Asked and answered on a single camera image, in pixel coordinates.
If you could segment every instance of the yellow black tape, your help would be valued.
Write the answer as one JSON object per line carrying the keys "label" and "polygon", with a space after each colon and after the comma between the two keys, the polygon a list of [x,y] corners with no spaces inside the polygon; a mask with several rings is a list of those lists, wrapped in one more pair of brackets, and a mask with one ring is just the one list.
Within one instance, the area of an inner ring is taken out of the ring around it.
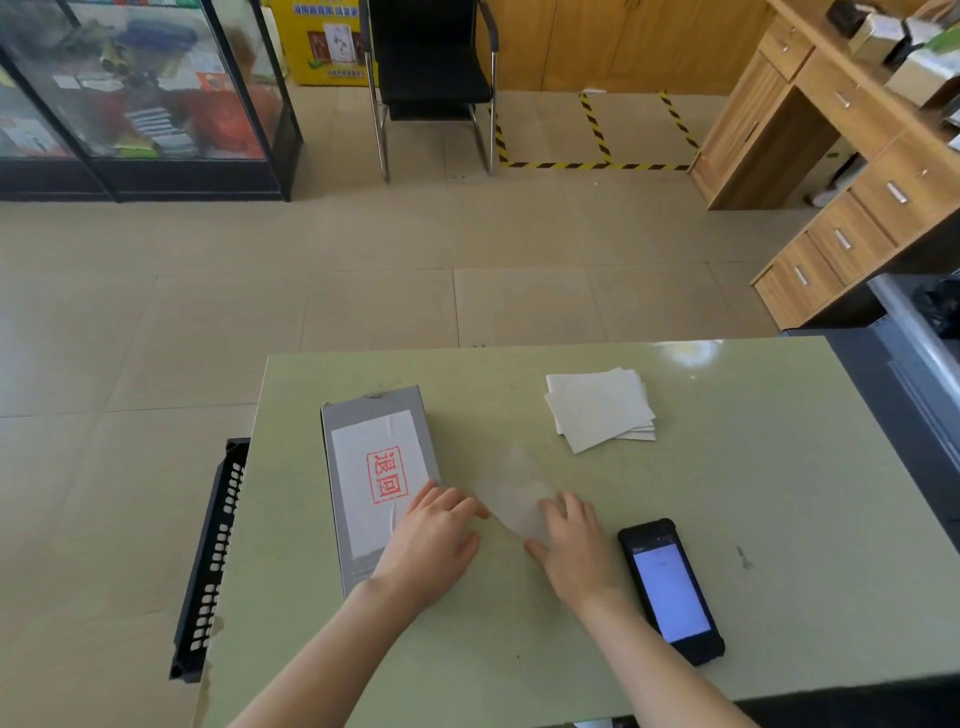
{"label": "yellow black tape", "polygon": [[504,162],[511,169],[637,169],[641,171],[685,172],[689,164],[616,164],[608,161],[512,161]]}
{"label": "yellow black tape", "polygon": [[501,164],[509,164],[510,157],[507,155],[507,142],[503,139],[503,130],[499,123],[496,125],[496,152],[500,156]]}
{"label": "yellow black tape", "polygon": [[600,124],[597,123],[596,114],[593,113],[593,108],[590,106],[590,99],[587,98],[586,93],[580,94],[580,106],[587,112],[587,121],[590,123],[590,128],[593,129],[597,146],[600,147],[600,154],[603,155],[603,159],[607,164],[613,164],[613,158],[610,156],[610,148],[607,146],[607,140],[604,138],[603,132],[600,131]]}
{"label": "yellow black tape", "polygon": [[690,133],[690,129],[686,127],[684,120],[680,116],[680,112],[677,111],[677,107],[675,107],[673,102],[670,101],[670,97],[666,95],[666,91],[660,92],[660,100],[666,104],[666,110],[668,110],[670,115],[673,117],[673,123],[677,125],[677,129],[684,133],[684,139],[686,139],[686,143],[699,152],[700,145],[697,143],[697,140],[693,138],[693,134]]}

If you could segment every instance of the green table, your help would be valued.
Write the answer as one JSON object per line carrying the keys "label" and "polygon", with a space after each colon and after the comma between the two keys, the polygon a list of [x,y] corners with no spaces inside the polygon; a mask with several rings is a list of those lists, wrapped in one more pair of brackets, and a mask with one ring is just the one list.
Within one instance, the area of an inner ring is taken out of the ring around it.
{"label": "green table", "polygon": [[[544,376],[613,367],[640,372],[659,439],[572,455]],[[960,672],[960,557],[823,339],[290,354],[267,366],[197,725],[228,724],[343,600],[321,406],[410,384],[445,484],[518,443],[611,536],[672,518],[727,641],[704,673],[731,698]],[[479,529],[351,725],[629,713],[519,538]]]}

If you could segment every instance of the poster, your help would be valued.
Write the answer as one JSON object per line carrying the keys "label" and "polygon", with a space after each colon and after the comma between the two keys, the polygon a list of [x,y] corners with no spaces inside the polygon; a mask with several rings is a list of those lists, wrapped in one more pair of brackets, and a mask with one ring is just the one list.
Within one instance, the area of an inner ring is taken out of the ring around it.
{"label": "poster", "polygon": [[367,85],[359,0],[273,0],[271,7],[296,83]]}

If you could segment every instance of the black plastic tray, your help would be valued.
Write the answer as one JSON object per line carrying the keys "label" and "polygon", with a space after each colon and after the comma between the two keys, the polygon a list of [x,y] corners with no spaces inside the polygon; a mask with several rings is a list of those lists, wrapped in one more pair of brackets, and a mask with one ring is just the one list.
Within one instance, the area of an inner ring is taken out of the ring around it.
{"label": "black plastic tray", "polygon": [[171,680],[196,683],[203,674],[249,449],[249,437],[227,440],[227,456],[213,478],[204,530],[200,534],[193,571],[180,608],[174,638],[177,651],[170,666]]}

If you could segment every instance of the stack of paper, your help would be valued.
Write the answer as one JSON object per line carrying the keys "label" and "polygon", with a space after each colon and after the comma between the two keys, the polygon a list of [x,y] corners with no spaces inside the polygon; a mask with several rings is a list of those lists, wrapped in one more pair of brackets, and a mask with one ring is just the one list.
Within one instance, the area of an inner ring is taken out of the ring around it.
{"label": "stack of paper", "polygon": [[574,453],[616,438],[656,440],[647,391],[633,369],[547,375],[547,403]]}

